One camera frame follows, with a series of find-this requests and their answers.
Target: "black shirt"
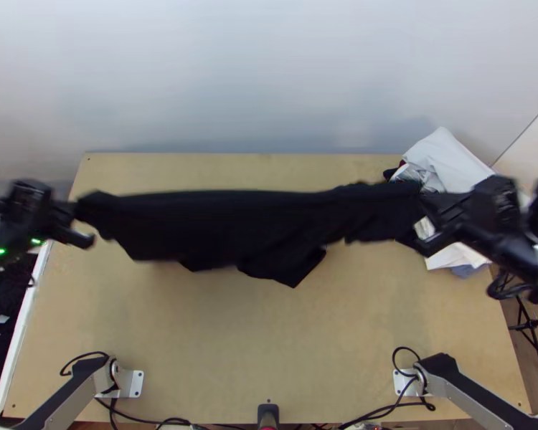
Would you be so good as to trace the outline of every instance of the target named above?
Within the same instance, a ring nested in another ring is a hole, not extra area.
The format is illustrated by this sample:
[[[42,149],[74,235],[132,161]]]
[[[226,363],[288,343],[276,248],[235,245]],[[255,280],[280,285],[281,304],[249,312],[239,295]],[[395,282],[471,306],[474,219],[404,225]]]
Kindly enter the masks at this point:
[[[178,261],[196,272],[235,265],[290,287],[345,239],[396,239],[422,218],[417,183],[356,183],[329,191],[180,191],[78,200],[76,218],[134,260]]]

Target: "black cable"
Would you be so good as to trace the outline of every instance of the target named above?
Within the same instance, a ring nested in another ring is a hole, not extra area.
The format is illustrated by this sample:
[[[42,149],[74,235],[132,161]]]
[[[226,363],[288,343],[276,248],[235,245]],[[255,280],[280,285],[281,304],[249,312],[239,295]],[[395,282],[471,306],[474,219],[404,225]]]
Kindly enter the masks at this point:
[[[115,410],[115,404],[117,402],[118,402],[117,398],[112,398],[110,400],[110,424],[111,424],[113,430],[118,430],[118,426],[115,425],[115,421],[113,420],[113,412]]]
[[[406,374],[405,372],[403,372],[396,364],[396,355],[397,353],[400,351],[400,350],[407,350],[407,351],[410,351],[411,353],[415,354],[415,357],[420,360],[420,357],[419,355],[412,349],[406,347],[406,346],[400,346],[398,348],[396,348],[393,353],[392,353],[392,364],[393,366],[395,367],[395,370],[400,373],[401,375],[404,375],[404,376],[409,376],[408,374]],[[356,424],[356,423],[359,423],[361,421],[371,421],[371,420],[378,420],[378,419],[381,419],[381,418],[384,418],[386,417],[387,415],[389,415],[390,413],[392,413],[396,408],[402,408],[402,407],[405,407],[405,406],[424,406],[426,409],[428,409],[429,411],[433,412],[436,410],[436,406],[434,406],[433,404],[431,403],[428,403],[424,396],[421,396],[419,397],[420,398],[420,401],[415,401],[415,402],[411,402],[411,403],[400,403],[401,400],[402,400],[402,397],[405,395],[405,392],[406,390],[415,382],[415,381],[420,381],[420,378],[418,375],[410,375],[409,377],[411,377],[410,381],[407,382],[407,384],[405,385],[405,387],[401,390],[398,398],[397,398],[397,401],[394,402],[392,405],[388,405],[388,406],[383,406],[382,408],[378,408],[378,409],[375,409],[374,411],[371,411],[369,412],[368,414],[365,414],[365,415],[362,415],[360,416],[359,418],[356,418],[354,420],[351,420],[351,421],[348,421],[346,423],[343,423],[341,424],[338,429],[339,430],[345,430],[347,427],[350,427],[352,426],[353,424]]]
[[[399,366],[397,366],[397,354],[398,354],[399,351],[402,351],[402,350],[409,351],[410,353],[413,353],[415,355],[415,357],[417,358],[417,361],[420,361],[420,357],[415,351],[413,351],[412,349],[410,349],[407,346],[400,346],[400,347],[396,348],[394,351],[392,351],[392,365],[395,367],[395,370],[398,373],[400,373],[401,375],[407,376],[408,378],[415,378],[417,376],[416,373],[405,373],[399,368]]]
[[[179,420],[178,424],[180,426],[190,426],[191,425],[191,423],[189,421],[187,421],[186,419],[183,419],[183,418],[171,417],[171,418],[164,419],[163,421],[152,421],[150,419],[136,418],[135,416],[131,416],[131,415],[126,414],[125,412],[119,411],[118,409],[115,408],[115,406],[112,408],[111,405],[108,405],[106,402],[101,401],[97,397],[94,398],[94,400],[97,401],[100,405],[102,405],[107,410],[111,411],[112,414],[119,415],[119,416],[121,416],[123,418],[129,419],[131,421],[135,421],[137,423],[159,425],[159,424],[165,424],[166,422],[171,422],[173,420]]]
[[[227,427],[228,429],[246,430],[243,427],[233,426],[232,424],[213,424],[214,426]]]
[[[104,353],[103,351],[93,351],[91,353],[86,353],[86,354],[82,354],[82,355],[79,355],[78,357],[74,357],[72,358],[72,360],[68,361],[64,367],[62,367],[62,370],[60,371],[60,376],[70,376],[72,375],[72,372],[70,371],[66,371],[66,369],[70,366],[70,364],[78,361],[79,359],[81,358],[86,358],[86,357],[90,357],[92,355],[101,355],[102,357],[105,357],[105,358],[109,358],[110,356],[106,353]]]

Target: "black clothing pile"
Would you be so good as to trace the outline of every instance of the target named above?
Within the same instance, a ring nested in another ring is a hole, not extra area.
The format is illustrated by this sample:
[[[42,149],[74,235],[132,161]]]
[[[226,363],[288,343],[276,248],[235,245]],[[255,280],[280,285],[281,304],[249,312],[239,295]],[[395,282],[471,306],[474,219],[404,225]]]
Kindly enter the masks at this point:
[[[32,284],[32,270],[36,258],[36,254],[24,254],[20,260],[0,271],[0,315],[10,317],[5,323],[0,324],[0,375],[26,289]]]
[[[398,239],[423,217],[420,184],[354,183],[316,193],[180,191],[78,200],[76,219],[139,261],[177,261],[192,272],[235,265],[295,287],[344,239]]]

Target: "wooden table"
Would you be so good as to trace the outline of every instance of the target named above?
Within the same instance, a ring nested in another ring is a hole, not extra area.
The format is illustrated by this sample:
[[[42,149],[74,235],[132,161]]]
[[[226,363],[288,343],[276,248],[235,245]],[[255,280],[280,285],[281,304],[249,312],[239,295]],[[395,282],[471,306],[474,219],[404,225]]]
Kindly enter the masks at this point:
[[[318,191],[378,181],[399,159],[96,153],[83,158],[72,197],[97,188]],[[5,414],[31,413],[64,383],[57,372],[66,361],[104,350],[146,372],[141,397],[118,403],[137,416],[252,423],[270,399],[282,422],[348,421],[396,400],[390,357],[399,345],[421,357],[451,354],[467,375],[529,411],[500,304],[485,293],[490,280],[486,270],[467,280],[427,272],[420,255],[393,242],[335,244],[294,290],[235,269],[135,263],[102,239],[88,252],[55,244]],[[449,401],[434,403],[436,412],[401,408],[390,420],[466,417]],[[80,419],[108,414],[92,402]]]

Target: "white cloth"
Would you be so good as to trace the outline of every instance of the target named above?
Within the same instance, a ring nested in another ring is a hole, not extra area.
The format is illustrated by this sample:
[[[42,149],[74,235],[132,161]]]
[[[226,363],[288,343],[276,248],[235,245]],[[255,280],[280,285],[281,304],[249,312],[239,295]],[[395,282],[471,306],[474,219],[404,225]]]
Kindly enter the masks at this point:
[[[419,140],[402,159],[406,164],[395,172],[391,181],[413,179],[422,182],[427,191],[465,193],[495,173],[444,127]],[[416,223],[415,231],[421,239],[427,239],[434,235],[435,228],[424,218]],[[467,264],[477,268],[489,262],[461,243],[452,244],[425,259],[429,270]]]

